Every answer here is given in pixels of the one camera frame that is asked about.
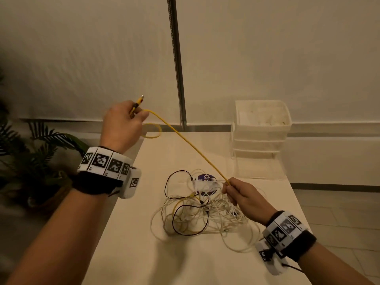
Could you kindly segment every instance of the white tracking band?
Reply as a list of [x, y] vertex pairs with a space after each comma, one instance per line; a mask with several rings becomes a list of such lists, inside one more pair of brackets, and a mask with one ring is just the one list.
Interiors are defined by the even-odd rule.
[[124, 182], [132, 163], [130, 158], [112, 150], [90, 147], [78, 167], [78, 172], [88, 171]]
[[307, 228], [300, 220], [285, 211], [264, 229], [263, 236], [282, 256], [281, 252], [305, 230]]

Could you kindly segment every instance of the palm plant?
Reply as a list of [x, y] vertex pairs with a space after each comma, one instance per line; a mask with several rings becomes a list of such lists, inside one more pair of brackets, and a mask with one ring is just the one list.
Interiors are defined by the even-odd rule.
[[21, 138], [7, 118], [0, 118], [0, 176], [8, 182], [19, 182], [17, 202], [23, 206], [37, 206], [54, 196], [68, 182], [63, 171], [49, 166], [58, 147], [77, 150], [83, 157], [88, 145], [71, 134], [55, 132], [44, 122], [28, 122], [31, 141]]

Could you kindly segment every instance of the potted plant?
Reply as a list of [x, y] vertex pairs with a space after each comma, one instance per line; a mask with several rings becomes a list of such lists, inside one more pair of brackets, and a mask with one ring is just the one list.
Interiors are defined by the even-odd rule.
[[0, 119], [0, 177], [17, 183], [17, 190], [5, 191], [28, 209], [51, 213], [71, 188], [64, 171], [49, 165], [58, 147], [76, 150], [83, 157], [88, 145], [71, 134], [55, 132], [44, 122], [28, 122], [31, 138], [24, 139], [12, 129], [7, 118]]

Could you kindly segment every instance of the floor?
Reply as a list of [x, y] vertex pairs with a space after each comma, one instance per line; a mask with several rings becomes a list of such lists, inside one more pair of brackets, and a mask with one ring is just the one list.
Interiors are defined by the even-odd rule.
[[380, 193], [294, 192], [318, 241], [380, 285]]

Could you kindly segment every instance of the yellow cable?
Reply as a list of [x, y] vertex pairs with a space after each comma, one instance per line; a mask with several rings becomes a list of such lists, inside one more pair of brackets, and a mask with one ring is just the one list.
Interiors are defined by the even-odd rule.
[[[223, 179], [227, 182], [228, 185], [231, 185], [230, 182], [227, 180], [227, 178], [218, 170], [218, 168], [216, 168], [215, 165], [212, 164], [211, 161], [208, 160], [206, 158], [206, 156], [203, 155], [189, 140], [187, 140], [185, 137], [183, 137], [183, 135], [181, 133], [179, 133], [176, 129], [174, 129], [168, 122], [166, 122], [164, 119], [162, 119], [160, 116], [158, 116], [155, 112], [153, 112], [151, 110], [146, 110], [146, 109], [144, 109], [144, 111], [148, 111], [149, 113], [152, 113], [158, 119], [160, 119], [162, 122], [164, 122], [166, 125], [168, 125], [170, 129], [172, 129], [174, 132], [176, 132], [183, 140], [185, 140], [191, 147], [193, 147], [221, 175], [221, 177], [223, 177]], [[157, 136], [153, 136], [153, 137], [144, 136], [144, 138], [153, 139], [153, 138], [157, 138], [161, 135], [161, 132], [162, 132], [161, 126], [158, 124], [154, 124], [154, 125], [156, 125], [156, 127], [159, 128], [159, 131], [160, 131], [159, 134]]]

